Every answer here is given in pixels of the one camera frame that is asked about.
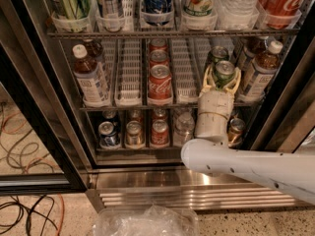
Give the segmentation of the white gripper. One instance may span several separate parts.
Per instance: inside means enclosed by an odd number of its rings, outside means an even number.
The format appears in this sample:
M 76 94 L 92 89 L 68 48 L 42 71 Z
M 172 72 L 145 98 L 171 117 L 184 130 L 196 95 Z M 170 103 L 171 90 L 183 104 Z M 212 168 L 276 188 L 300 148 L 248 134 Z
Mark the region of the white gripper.
M 234 96 L 241 82 L 241 71 L 235 68 L 234 78 L 223 89 L 216 89 L 213 77 L 213 66 L 209 65 L 204 74 L 200 96 L 198 98 L 198 114 L 194 136 L 217 145 L 228 144 L 227 122 L 230 118 Z

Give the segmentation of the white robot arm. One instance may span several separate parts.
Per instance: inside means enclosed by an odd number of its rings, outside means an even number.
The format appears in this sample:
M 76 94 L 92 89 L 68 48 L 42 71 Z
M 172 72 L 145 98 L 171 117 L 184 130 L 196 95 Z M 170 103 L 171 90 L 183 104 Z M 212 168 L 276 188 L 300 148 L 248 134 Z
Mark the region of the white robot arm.
M 231 149 L 227 121 L 241 74 L 216 89 L 213 67 L 206 70 L 198 97 L 198 117 L 194 138 L 184 144 L 184 165 L 204 174 L 225 173 L 315 204 L 315 156 L 282 152 Z

